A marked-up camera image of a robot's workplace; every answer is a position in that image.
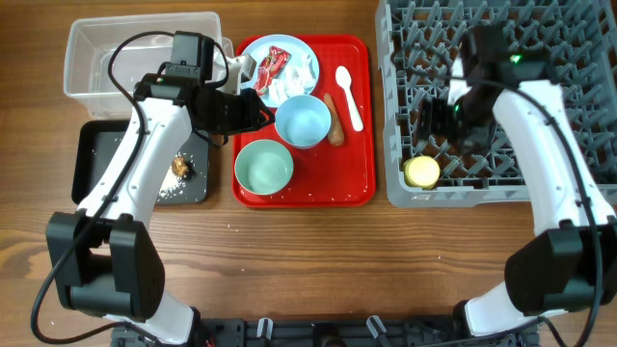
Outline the mint green bowl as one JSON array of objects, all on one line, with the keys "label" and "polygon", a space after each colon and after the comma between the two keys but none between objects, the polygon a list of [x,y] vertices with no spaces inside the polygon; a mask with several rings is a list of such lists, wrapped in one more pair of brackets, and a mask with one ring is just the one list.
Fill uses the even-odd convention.
[{"label": "mint green bowl", "polygon": [[273,140],[257,140],[244,146],[234,163],[237,182],[249,193],[269,196],[291,180],[294,162],[289,150]]}]

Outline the yellow plastic cup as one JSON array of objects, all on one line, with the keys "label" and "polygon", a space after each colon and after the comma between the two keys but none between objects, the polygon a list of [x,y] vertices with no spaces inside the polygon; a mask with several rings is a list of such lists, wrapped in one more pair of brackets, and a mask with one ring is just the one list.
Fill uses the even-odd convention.
[{"label": "yellow plastic cup", "polygon": [[418,156],[405,161],[403,174],[408,186],[432,189],[441,175],[441,169],[432,157]]}]

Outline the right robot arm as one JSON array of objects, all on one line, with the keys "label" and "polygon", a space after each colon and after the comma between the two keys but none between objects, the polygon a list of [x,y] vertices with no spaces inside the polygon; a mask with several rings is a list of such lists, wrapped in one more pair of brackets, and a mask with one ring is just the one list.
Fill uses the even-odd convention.
[{"label": "right robot arm", "polygon": [[510,51],[500,25],[476,26],[444,80],[447,99],[420,104],[418,137],[445,137],[468,154],[488,148],[501,128],[534,218],[534,239],[508,258],[503,282],[465,303],[469,333],[505,333],[579,310],[595,319],[616,295],[616,214],[577,144],[549,52]]}]

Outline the light blue bowl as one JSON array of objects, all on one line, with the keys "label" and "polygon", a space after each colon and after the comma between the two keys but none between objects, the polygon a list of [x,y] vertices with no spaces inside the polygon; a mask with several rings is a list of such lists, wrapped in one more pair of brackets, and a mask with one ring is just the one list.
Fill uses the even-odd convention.
[{"label": "light blue bowl", "polygon": [[275,128],[289,145],[308,149],[317,146],[329,134],[332,116],[326,104],[312,95],[287,99],[275,113]]}]

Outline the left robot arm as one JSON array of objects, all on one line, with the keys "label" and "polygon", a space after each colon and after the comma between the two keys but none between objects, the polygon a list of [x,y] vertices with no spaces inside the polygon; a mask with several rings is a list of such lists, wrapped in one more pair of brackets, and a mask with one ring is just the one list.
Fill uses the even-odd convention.
[{"label": "left robot arm", "polygon": [[227,92],[214,79],[214,39],[173,33],[171,59],[126,94],[133,112],[103,176],[73,213],[57,212],[45,236],[55,287],[67,309],[104,317],[112,330],[156,346],[202,346],[199,312],[165,289],[165,269],[148,228],[160,186],[191,136],[210,141],[255,132],[275,120],[256,91]]}]

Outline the white rice pile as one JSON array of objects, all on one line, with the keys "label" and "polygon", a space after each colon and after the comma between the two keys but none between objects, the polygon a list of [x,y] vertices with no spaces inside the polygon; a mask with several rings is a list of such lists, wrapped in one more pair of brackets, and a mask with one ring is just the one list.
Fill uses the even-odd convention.
[{"label": "white rice pile", "polygon": [[[177,154],[176,156],[184,156],[187,161],[190,161],[192,164],[192,177],[194,176],[193,169],[193,156],[184,154]],[[168,168],[168,171],[163,179],[163,183],[158,192],[159,200],[167,200],[173,197],[177,197],[183,193],[184,187],[188,184],[188,182],[192,179],[182,180],[176,177],[171,169],[171,166]]]}]

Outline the brown food chunk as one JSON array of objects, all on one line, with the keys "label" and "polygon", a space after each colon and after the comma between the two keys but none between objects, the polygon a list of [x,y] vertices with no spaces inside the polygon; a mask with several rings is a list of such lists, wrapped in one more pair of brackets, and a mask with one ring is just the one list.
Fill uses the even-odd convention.
[{"label": "brown food chunk", "polygon": [[176,156],[173,159],[171,169],[173,174],[179,179],[187,180],[192,177],[192,164],[184,156]]}]

